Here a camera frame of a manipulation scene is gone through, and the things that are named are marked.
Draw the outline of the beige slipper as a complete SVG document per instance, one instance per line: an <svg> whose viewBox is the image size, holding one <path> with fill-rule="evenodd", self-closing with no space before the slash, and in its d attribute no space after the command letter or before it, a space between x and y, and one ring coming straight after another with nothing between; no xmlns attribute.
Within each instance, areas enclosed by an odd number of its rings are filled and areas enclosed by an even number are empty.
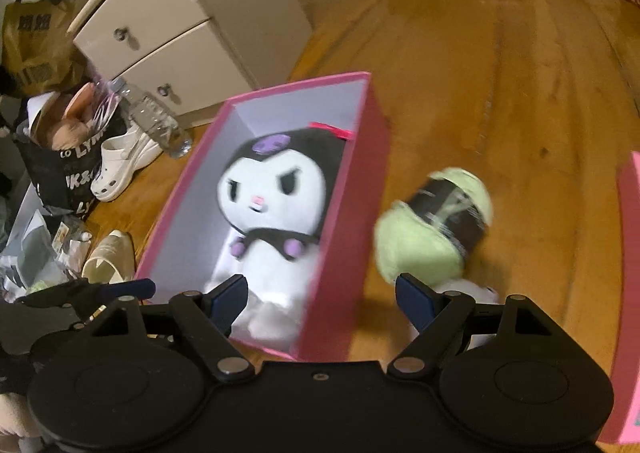
<svg viewBox="0 0 640 453"><path fill-rule="evenodd" d="M136 258L131 236L113 230L87 258L81 277L91 284L117 284L131 281L135 272Z"/></svg>

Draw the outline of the pink SRSOO box lid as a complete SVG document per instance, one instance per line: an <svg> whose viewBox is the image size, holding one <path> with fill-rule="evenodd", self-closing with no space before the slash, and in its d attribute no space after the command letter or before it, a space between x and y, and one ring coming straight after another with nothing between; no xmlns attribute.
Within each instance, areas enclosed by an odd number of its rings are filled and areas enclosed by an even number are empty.
<svg viewBox="0 0 640 453"><path fill-rule="evenodd" d="M632 152L618 176L622 225L623 282L620 325L612 364L614 407L600 439L610 444L639 443L640 205L639 153Z"/></svg>

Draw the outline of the white panda plush ball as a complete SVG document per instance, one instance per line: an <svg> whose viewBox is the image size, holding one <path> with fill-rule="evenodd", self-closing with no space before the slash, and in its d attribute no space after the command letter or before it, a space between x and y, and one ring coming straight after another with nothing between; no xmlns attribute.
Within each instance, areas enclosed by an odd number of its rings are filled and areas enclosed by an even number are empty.
<svg viewBox="0 0 640 453"><path fill-rule="evenodd" d="M499 309L495 293L465 281L454 281L453 287L435 291L413 275L401 274L395 294L398 307L414 329L401 355L424 362L465 351L474 334L492 334L489 327L473 329L475 312L488 309L494 314Z"/></svg>

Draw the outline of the pink open box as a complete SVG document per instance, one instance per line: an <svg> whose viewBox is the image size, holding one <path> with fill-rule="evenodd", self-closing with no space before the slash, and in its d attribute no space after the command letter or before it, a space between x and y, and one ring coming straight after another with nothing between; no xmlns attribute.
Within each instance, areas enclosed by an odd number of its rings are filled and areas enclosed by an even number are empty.
<svg viewBox="0 0 640 453"><path fill-rule="evenodd" d="M138 265L155 303L241 274L231 336L282 358L348 356L390 131L367 72L230 98L172 190Z"/></svg>

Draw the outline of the white clog shoe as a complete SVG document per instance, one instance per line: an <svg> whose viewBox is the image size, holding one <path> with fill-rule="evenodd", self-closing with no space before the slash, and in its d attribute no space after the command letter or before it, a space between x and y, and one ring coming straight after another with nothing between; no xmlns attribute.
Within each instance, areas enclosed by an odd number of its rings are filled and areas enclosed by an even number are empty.
<svg viewBox="0 0 640 453"><path fill-rule="evenodd" d="M120 136L101 144L101 168L91 184L92 194L100 202L112 202L124 192L138 170L152 164L163 153L136 123Z"/></svg>

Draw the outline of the green yarn ball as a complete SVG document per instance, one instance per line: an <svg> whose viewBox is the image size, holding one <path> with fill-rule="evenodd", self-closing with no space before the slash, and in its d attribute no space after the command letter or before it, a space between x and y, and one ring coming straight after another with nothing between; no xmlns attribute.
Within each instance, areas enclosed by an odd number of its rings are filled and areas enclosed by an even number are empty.
<svg viewBox="0 0 640 453"><path fill-rule="evenodd" d="M375 222L378 273L390 284L402 273L428 286L460 280L492 218L480 178L460 167L431 173L410 199L393 202Z"/></svg>

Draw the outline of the Kuromi plush doll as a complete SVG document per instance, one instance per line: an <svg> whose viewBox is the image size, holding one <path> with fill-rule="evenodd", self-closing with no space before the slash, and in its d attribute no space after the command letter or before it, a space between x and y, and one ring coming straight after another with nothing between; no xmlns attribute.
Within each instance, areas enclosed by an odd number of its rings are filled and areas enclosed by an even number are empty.
<svg viewBox="0 0 640 453"><path fill-rule="evenodd" d="M224 167L217 205L230 231L208 285L247 280L232 337L281 352L298 340L346 143L329 128L276 132L241 144Z"/></svg>

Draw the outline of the beige drawer cabinet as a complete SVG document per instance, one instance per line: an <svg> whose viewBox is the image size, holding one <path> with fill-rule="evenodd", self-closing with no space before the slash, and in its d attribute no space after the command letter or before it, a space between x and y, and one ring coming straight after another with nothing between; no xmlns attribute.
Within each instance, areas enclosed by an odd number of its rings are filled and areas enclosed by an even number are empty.
<svg viewBox="0 0 640 453"><path fill-rule="evenodd" d="M311 26L298 0L90 0L70 34L101 77L198 126L227 99L286 82Z"/></svg>

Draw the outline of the clear plastic water bottle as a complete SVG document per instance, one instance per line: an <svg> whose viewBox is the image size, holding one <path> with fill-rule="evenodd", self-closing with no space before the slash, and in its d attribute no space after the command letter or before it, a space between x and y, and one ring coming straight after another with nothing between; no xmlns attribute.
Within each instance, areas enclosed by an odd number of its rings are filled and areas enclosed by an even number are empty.
<svg viewBox="0 0 640 453"><path fill-rule="evenodd" d="M122 77L111 80L108 87L118 98L122 112L171 158L182 158L191 151L189 132L162 101Z"/></svg>

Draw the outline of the black printed tote bag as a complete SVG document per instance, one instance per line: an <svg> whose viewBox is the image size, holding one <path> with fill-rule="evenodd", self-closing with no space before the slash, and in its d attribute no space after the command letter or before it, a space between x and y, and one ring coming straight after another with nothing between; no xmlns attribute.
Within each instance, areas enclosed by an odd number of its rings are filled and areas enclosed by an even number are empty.
<svg viewBox="0 0 640 453"><path fill-rule="evenodd" d="M74 94L32 97L24 113L12 139L42 205L55 216L87 217L102 143L127 129L117 99L106 85L88 82Z"/></svg>

